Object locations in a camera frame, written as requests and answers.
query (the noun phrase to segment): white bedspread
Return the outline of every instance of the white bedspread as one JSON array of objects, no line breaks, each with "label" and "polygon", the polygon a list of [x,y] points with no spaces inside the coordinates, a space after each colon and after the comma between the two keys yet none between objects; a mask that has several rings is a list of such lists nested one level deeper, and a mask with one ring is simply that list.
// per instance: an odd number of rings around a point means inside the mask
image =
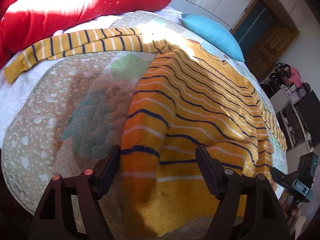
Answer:
[{"label": "white bedspread", "polygon": [[[166,7],[155,12],[155,14],[181,24],[182,12],[171,7]],[[82,30],[106,29],[116,20],[123,18],[125,15],[126,13],[121,15],[100,16],[66,30],[58,30],[54,33],[54,36]],[[8,61],[5,67],[10,65],[20,53],[21,51],[15,54],[13,58]],[[5,67],[0,70],[0,148],[2,148],[4,135],[8,127],[22,109],[35,85],[43,74],[60,60],[62,59],[44,61],[35,65],[27,72],[22,73],[12,85],[9,85],[4,78],[3,70]]]}]

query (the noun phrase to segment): clamp jaw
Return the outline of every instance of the clamp jaw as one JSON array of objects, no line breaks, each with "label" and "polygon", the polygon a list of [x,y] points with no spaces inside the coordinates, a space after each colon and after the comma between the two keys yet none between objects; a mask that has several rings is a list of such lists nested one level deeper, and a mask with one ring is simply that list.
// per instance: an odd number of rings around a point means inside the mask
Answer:
[{"label": "clamp jaw", "polygon": [[[119,167],[120,147],[113,146],[93,169],[49,182],[34,215],[28,240],[115,240],[98,200],[107,194]],[[281,206],[267,178],[240,176],[211,158],[204,146],[196,149],[196,162],[209,192],[220,200],[203,240],[289,240]],[[71,195],[77,195],[86,234],[79,233]],[[240,195],[247,195],[243,223],[234,227]]]},{"label": "clamp jaw", "polygon": [[[220,200],[203,240],[289,240],[281,206],[267,178],[240,176],[211,158],[204,146],[196,149],[196,161],[209,192]],[[243,222],[234,227],[240,195],[247,195]]]},{"label": "clamp jaw", "polygon": [[[119,167],[120,147],[80,175],[50,180],[36,209],[28,240],[114,240],[98,200],[107,194]],[[71,195],[77,195],[86,234],[79,233]]]}]

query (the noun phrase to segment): yellow striped sweater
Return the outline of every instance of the yellow striped sweater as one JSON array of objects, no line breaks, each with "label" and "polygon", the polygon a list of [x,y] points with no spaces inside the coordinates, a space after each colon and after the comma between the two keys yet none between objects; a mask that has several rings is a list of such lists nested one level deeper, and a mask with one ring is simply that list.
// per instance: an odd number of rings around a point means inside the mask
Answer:
[{"label": "yellow striped sweater", "polygon": [[[12,83],[44,59],[107,50],[157,53],[137,85],[121,146],[130,239],[162,235],[215,213],[218,201],[195,161],[198,145],[239,174],[268,179],[273,150],[266,126],[286,150],[283,133],[252,84],[200,44],[181,39],[189,49],[166,40],[144,42],[132,28],[81,31],[35,43],[4,70]],[[241,198],[238,215],[244,204]]]}]

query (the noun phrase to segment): blue pillow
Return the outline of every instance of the blue pillow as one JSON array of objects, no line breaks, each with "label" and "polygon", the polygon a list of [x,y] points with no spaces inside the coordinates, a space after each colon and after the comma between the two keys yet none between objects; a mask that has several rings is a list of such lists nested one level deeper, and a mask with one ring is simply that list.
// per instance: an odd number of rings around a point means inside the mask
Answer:
[{"label": "blue pillow", "polygon": [[182,14],[184,26],[234,60],[244,62],[238,42],[221,24],[201,15]]}]

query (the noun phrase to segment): floor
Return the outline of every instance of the floor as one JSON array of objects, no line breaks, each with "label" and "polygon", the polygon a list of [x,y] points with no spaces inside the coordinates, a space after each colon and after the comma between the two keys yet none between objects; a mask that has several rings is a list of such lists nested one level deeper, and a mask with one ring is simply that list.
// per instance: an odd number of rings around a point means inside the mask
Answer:
[{"label": "floor", "polygon": [[27,240],[32,215],[13,198],[0,171],[0,232],[10,240]]},{"label": "floor", "polygon": [[306,222],[302,227],[302,231],[311,222],[313,216],[316,214],[320,206],[320,165],[318,165],[315,174],[315,181],[312,187],[313,197],[309,203],[303,203],[300,205],[301,215],[305,216]]}]

